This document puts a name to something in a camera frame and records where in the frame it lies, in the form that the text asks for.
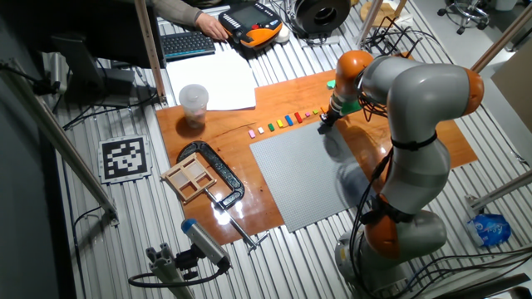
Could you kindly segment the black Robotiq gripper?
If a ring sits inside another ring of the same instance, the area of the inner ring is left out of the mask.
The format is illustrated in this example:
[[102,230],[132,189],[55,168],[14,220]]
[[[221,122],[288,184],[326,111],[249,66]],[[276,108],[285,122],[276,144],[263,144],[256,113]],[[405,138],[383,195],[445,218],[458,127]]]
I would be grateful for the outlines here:
[[323,114],[323,118],[320,116],[320,125],[326,125],[328,128],[331,128],[332,122],[336,122],[341,118],[342,115],[339,111],[336,111],[332,107],[329,107],[328,110]]

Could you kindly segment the person's bare hand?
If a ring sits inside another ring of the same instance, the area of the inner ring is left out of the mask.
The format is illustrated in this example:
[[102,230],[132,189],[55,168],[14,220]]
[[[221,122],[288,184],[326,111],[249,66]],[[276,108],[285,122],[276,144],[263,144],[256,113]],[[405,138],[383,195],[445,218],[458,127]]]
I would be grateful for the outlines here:
[[206,36],[217,41],[225,41],[229,38],[221,23],[214,17],[206,13],[201,13],[195,20],[195,26]]

